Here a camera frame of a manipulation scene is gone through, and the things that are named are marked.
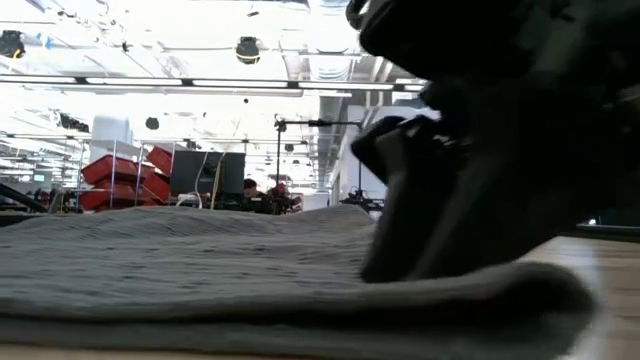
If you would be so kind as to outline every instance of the white wall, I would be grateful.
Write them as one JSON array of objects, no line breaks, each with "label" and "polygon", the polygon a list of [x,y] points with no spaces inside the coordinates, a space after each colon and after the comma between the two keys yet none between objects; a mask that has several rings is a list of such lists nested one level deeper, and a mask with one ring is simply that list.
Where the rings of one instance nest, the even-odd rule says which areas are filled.
[{"label": "white wall", "polygon": [[327,207],[329,193],[317,193],[302,196],[302,211],[322,209]]},{"label": "white wall", "polygon": [[[435,116],[433,110],[429,108],[414,109],[410,107],[402,106],[383,106],[378,108],[375,116],[371,119],[369,126],[386,116],[402,116],[406,118],[413,118],[418,114],[424,114],[428,116]],[[348,121],[360,121],[366,115],[364,106],[350,105],[347,108]],[[333,181],[338,181],[339,186],[334,185],[339,189],[340,199],[347,197],[349,192],[353,192],[358,187],[358,167],[360,162],[351,152],[350,144],[358,135],[358,129],[355,127],[347,128],[345,136],[342,139],[340,147],[340,158],[337,161],[334,169]],[[361,178],[362,190],[365,192],[365,196],[372,199],[384,199],[387,193],[387,187],[378,178],[369,171],[364,165],[362,165],[362,178]]]}]

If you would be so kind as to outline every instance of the person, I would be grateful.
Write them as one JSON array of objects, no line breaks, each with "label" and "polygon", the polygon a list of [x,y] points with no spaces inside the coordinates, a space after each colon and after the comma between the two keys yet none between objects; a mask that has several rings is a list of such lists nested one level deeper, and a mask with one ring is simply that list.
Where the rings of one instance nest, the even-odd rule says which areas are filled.
[{"label": "person", "polygon": [[267,194],[258,190],[258,184],[253,179],[244,179],[245,211],[258,214],[273,214],[273,206]]},{"label": "person", "polygon": [[299,196],[294,199],[289,197],[289,190],[287,189],[287,185],[284,183],[280,183],[269,190],[269,196],[271,196],[276,203],[276,215],[293,212],[293,207],[302,202],[302,199],[300,199]]},{"label": "person", "polygon": [[253,179],[244,179],[244,196],[248,198],[262,198],[267,194],[258,191],[258,183]]}]

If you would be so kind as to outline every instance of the ceiling light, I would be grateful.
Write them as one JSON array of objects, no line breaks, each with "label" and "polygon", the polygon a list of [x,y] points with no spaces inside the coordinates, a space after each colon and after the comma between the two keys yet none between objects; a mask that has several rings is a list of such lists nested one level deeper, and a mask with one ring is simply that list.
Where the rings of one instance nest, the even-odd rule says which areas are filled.
[{"label": "ceiling light", "polygon": [[339,97],[350,98],[353,94],[348,92],[339,92],[337,90],[305,90],[305,95],[322,96],[322,97]]},{"label": "ceiling light", "polygon": [[87,78],[89,84],[96,85],[139,85],[139,86],[180,86],[180,79],[156,78]]},{"label": "ceiling light", "polygon": [[405,85],[404,86],[404,91],[418,92],[418,91],[422,91],[422,89],[424,89],[424,85]]},{"label": "ceiling light", "polygon": [[372,83],[339,83],[332,81],[303,81],[298,84],[303,89],[330,89],[330,90],[393,90],[394,84]]},{"label": "ceiling light", "polygon": [[2,82],[14,83],[55,83],[55,84],[75,84],[76,79],[63,76],[16,76],[0,75]]},{"label": "ceiling light", "polygon": [[229,87],[229,88],[286,88],[286,81],[243,81],[243,80],[194,80],[195,86],[215,86],[215,87]]},{"label": "ceiling light", "polygon": [[33,175],[33,170],[0,170],[0,175]]}]

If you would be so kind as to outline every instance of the wooden table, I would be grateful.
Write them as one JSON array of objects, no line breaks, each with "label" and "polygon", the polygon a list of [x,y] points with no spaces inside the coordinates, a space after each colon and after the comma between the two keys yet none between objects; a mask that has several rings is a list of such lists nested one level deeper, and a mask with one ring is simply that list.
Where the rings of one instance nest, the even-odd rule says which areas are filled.
[{"label": "wooden table", "polygon": [[[556,238],[523,261],[564,265],[602,298],[604,311],[562,360],[640,359],[640,245]],[[0,346],[0,360],[270,360],[267,357],[115,352]]]}]

